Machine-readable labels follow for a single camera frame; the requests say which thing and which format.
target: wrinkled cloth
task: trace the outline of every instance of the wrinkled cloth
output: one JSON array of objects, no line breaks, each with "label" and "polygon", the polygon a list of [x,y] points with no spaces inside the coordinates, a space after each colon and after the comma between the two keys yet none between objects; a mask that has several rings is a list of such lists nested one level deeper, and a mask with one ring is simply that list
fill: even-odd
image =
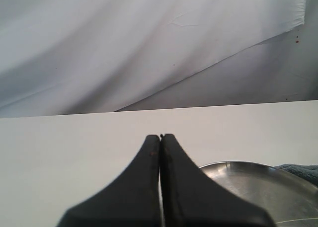
[{"label": "wrinkled cloth", "polygon": [[294,164],[284,164],[276,166],[277,169],[290,172],[313,185],[318,186],[318,165],[303,166]]},{"label": "wrinkled cloth", "polygon": [[304,24],[305,10],[306,0],[0,0],[0,117],[118,110]]}]

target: blue towel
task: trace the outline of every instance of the blue towel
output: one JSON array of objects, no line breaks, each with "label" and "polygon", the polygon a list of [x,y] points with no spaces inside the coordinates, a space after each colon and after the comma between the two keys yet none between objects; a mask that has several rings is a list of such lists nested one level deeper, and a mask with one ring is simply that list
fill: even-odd
[{"label": "blue towel", "polygon": [[303,166],[294,164],[284,164],[276,168],[290,172],[306,181],[318,186],[318,165]]}]

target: black rubber tip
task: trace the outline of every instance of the black rubber tip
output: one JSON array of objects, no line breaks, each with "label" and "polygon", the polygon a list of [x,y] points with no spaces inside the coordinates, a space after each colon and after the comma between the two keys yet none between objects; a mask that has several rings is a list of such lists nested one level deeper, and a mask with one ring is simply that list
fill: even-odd
[{"label": "black rubber tip", "polygon": [[274,227],[263,209],[206,176],[174,135],[161,139],[160,180],[166,227]]},{"label": "black rubber tip", "polygon": [[159,144],[158,136],[147,136],[124,172],[69,209],[58,227],[159,227]]}]

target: white backdrop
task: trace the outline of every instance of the white backdrop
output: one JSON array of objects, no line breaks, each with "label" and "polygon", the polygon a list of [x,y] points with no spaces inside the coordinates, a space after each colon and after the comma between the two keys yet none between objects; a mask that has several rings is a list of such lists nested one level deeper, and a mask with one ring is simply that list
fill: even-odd
[{"label": "white backdrop", "polygon": [[17,117],[123,108],[303,24],[306,0],[0,6],[0,116]]}]

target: stainless steel bowl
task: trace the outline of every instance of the stainless steel bowl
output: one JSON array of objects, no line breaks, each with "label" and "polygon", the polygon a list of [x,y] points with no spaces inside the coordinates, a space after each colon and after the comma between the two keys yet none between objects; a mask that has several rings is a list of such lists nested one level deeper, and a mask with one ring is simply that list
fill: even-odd
[{"label": "stainless steel bowl", "polygon": [[278,227],[318,227],[318,188],[288,172],[250,162],[201,167],[218,184],[263,207]]}]

